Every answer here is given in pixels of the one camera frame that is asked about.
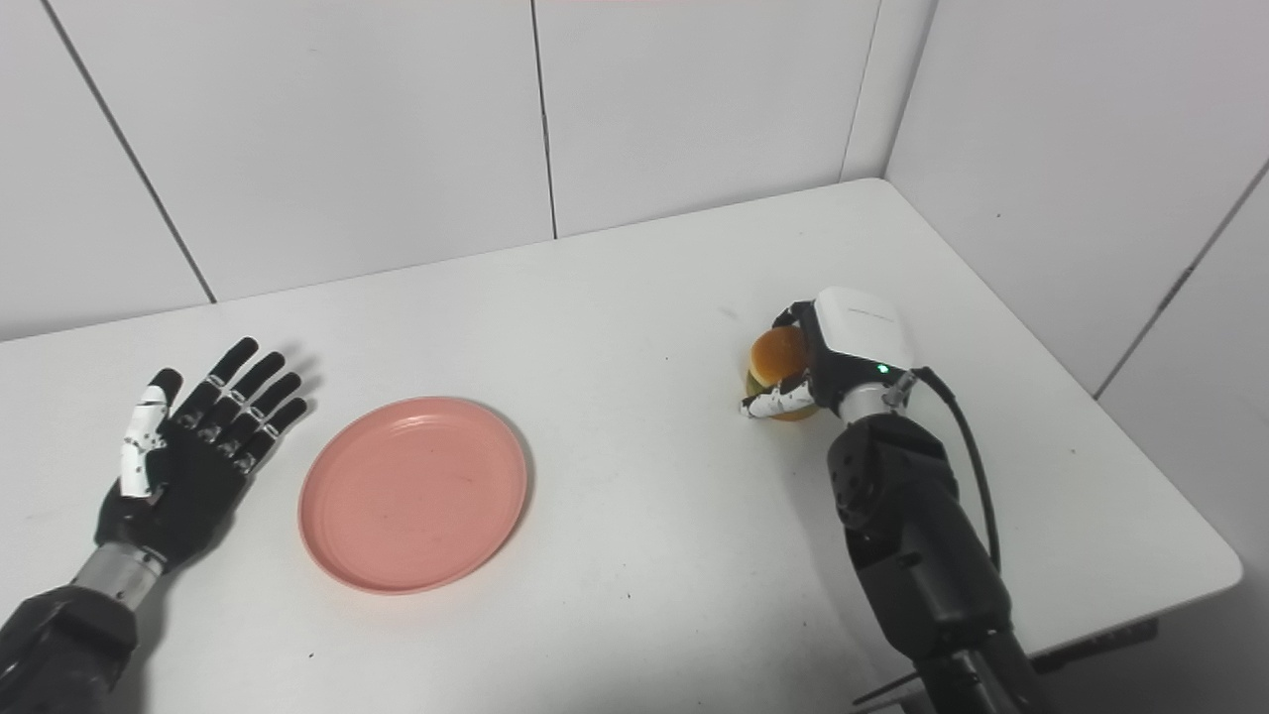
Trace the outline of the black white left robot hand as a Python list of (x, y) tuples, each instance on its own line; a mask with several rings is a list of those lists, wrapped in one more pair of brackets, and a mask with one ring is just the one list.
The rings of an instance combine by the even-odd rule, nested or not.
[(91, 534), (96, 547), (136, 548), (171, 573), (222, 536), (259, 467), (308, 410), (287, 358), (259, 349), (240, 339), (185, 397), (176, 369), (145, 386)]

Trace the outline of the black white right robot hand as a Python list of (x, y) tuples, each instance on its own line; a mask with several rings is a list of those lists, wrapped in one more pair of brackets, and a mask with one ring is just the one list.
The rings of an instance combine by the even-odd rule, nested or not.
[(915, 367), (909, 330), (891, 302), (827, 288), (789, 304), (753, 342), (739, 411), (786, 421), (822, 411), (846, 425), (902, 413)]

